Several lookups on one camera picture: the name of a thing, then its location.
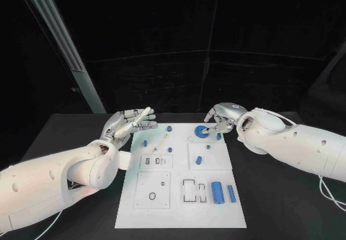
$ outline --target blue object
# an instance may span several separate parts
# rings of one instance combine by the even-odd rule
[[[227,188],[228,188],[228,192],[230,192],[231,202],[236,203],[237,202],[237,196],[236,196],[233,185],[228,185]]]
[[[205,130],[208,127],[207,126],[198,126],[195,129],[195,134],[200,138],[205,139],[210,136],[210,133],[202,133],[202,130]]]
[[[201,165],[201,163],[202,163],[202,157],[198,156],[198,158],[197,158],[197,164]]]
[[[213,190],[213,198],[215,204],[224,204],[224,193],[223,193],[223,184],[220,181],[211,183],[211,190]]]

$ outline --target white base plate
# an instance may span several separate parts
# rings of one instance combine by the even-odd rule
[[[200,125],[211,127],[215,124],[161,123],[158,129],[135,134],[133,165],[126,172],[117,229],[247,227],[224,137],[218,141],[217,133],[211,133],[207,138],[200,138],[195,135],[195,128]],[[168,132],[168,126],[172,126],[172,132]],[[153,156],[151,161],[155,161],[156,156],[172,155],[174,161],[166,162],[166,167],[162,162],[158,166],[151,162],[151,166],[143,168],[146,164],[143,156],[148,158],[148,155]],[[202,156],[201,165],[197,165],[197,156]],[[139,179],[143,173],[149,177],[149,184]],[[164,189],[161,183],[165,174],[169,174],[171,178],[165,179]],[[195,180],[197,202],[185,202],[184,180]],[[223,184],[224,204],[214,203],[213,182]],[[207,202],[201,202],[200,184],[205,184]],[[236,203],[231,203],[228,185],[233,185]],[[158,199],[151,200],[149,194],[155,191],[159,194]]]

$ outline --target blue battery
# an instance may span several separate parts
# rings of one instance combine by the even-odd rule
[[[224,204],[224,193],[223,193],[223,184],[220,181],[211,183],[211,190],[213,190],[213,198],[215,204]]]
[[[228,188],[228,192],[230,192],[231,202],[236,203],[237,202],[237,196],[236,196],[233,185],[228,185],[227,188]]]
[[[201,163],[202,163],[202,157],[198,156],[198,158],[197,158],[197,164],[201,165]]]

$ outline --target white robotic arm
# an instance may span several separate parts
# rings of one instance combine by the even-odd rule
[[[286,125],[277,113],[256,108],[249,111],[234,103],[220,103],[205,117],[215,118],[217,126],[202,133],[228,133],[237,126],[239,140],[257,154],[319,176],[346,182],[346,137],[319,128]]]
[[[158,128],[155,110],[117,112],[89,146],[19,163],[0,172],[0,233],[24,228],[107,188],[132,153],[119,151],[130,133]]]

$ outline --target robotic hand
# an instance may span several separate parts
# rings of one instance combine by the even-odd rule
[[[230,102],[213,107],[205,122],[213,117],[217,126],[204,129],[204,134],[228,133],[237,126],[239,140],[254,153],[270,154],[298,169],[346,182],[345,136],[296,124],[273,111],[260,108],[249,111]]]
[[[110,186],[119,168],[128,170],[132,165],[133,154],[119,149],[130,133],[158,128],[151,121],[153,113],[151,107],[117,112],[89,146],[25,161],[0,172],[0,233],[42,221]]]

